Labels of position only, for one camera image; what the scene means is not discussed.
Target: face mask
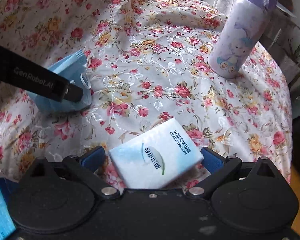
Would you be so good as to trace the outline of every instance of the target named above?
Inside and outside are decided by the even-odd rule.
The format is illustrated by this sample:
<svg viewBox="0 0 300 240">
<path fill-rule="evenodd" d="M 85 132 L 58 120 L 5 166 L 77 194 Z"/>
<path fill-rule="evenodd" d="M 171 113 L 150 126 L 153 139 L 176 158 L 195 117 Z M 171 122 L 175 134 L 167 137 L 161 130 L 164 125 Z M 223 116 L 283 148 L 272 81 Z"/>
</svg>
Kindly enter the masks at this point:
<svg viewBox="0 0 300 240">
<path fill-rule="evenodd" d="M 48 68 L 48 70 L 69 80 L 71 84 L 82 88 L 83 96 L 81 100 L 76 103 L 65 99 L 63 99 L 61 102 L 57 102 L 28 91 L 27 93 L 29 97 L 34 101 L 41 113 L 49 114 L 52 112 L 73 112 L 79 111 L 91 105 L 91 84 L 86 75 L 86 68 L 84 66 L 86 62 L 86 56 L 82 50 L 79 50 Z"/>
</svg>

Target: mask ear loop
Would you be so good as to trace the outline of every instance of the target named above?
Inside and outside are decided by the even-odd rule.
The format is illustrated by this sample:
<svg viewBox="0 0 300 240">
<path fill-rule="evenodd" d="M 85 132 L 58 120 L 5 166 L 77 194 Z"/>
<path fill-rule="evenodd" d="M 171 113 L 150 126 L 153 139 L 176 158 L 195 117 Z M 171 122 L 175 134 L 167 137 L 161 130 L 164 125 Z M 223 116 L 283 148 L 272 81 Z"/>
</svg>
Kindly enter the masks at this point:
<svg viewBox="0 0 300 240">
<path fill-rule="evenodd" d="M 91 89 L 90 79 L 87 77 L 87 75 L 84 72 L 81 73 L 80 79 L 86 89 Z"/>
<path fill-rule="evenodd" d="M 86 68 L 88 68 L 91 65 L 91 58 L 93 57 L 92 54 L 87 56 L 87 63 L 84 65 Z"/>
</svg>

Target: floral fabric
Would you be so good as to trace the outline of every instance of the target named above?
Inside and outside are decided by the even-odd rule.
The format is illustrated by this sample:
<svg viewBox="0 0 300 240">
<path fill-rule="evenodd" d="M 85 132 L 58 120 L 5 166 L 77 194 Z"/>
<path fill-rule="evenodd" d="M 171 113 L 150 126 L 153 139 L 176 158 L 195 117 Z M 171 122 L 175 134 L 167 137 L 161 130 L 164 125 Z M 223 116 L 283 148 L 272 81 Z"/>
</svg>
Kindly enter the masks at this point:
<svg viewBox="0 0 300 240">
<path fill-rule="evenodd" d="M 77 113 L 43 115 L 25 91 L 0 84 L 0 176 L 19 180 L 37 156 L 107 152 L 176 118 L 198 148 L 245 162 L 266 155 L 289 180 L 285 78 L 259 43 L 237 78 L 216 75 L 207 59 L 225 21 L 198 0 L 0 0 L 0 45 L 44 67 L 82 49 L 93 99 Z M 110 158 L 98 174 L 124 188 Z M 172 186 L 205 176 L 198 164 Z"/>
</svg>

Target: blue gripper pad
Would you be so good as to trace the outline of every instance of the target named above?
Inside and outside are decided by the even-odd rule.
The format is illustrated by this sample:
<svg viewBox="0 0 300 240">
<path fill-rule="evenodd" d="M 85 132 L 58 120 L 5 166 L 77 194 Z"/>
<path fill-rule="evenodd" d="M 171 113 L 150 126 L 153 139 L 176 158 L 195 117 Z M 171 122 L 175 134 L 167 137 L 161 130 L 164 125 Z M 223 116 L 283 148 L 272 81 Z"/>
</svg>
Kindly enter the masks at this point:
<svg viewBox="0 0 300 240">
<path fill-rule="evenodd" d="M 201 164 L 213 174 L 215 171 L 219 170 L 226 163 L 226 158 L 212 151 L 208 147 L 203 147 L 201 153 L 204 157 Z"/>
<path fill-rule="evenodd" d="M 102 146 L 97 146 L 79 158 L 79 164 L 95 172 L 106 160 L 106 153 Z"/>
</svg>

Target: metal screw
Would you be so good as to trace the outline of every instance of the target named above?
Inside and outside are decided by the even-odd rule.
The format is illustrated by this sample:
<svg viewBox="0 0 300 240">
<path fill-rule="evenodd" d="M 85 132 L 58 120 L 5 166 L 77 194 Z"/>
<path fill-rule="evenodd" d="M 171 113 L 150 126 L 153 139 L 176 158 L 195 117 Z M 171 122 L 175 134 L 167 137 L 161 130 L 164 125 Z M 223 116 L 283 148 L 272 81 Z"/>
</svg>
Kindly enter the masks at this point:
<svg viewBox="0 0 300 240">
<path fill-rule="evenodd" d="M 204 193 L 204 189 L 202 187 L 192 187 L 191 189 L 189 189 L 189 192 L 192 194 L 192 195 L 201 195 Z"/>
<path fill-rule="evenodd" d="M 156 198 L 156 197 L 157 197 L 156 194 L 150 194 L 150 195 L 149 195 L 149 198 Z"/>
<path fill-rule="evenodd" d="M 101 192 L 107 196 L 117 193 L 117 189 L 114 187 L 104 187 Z"/>
</svg>

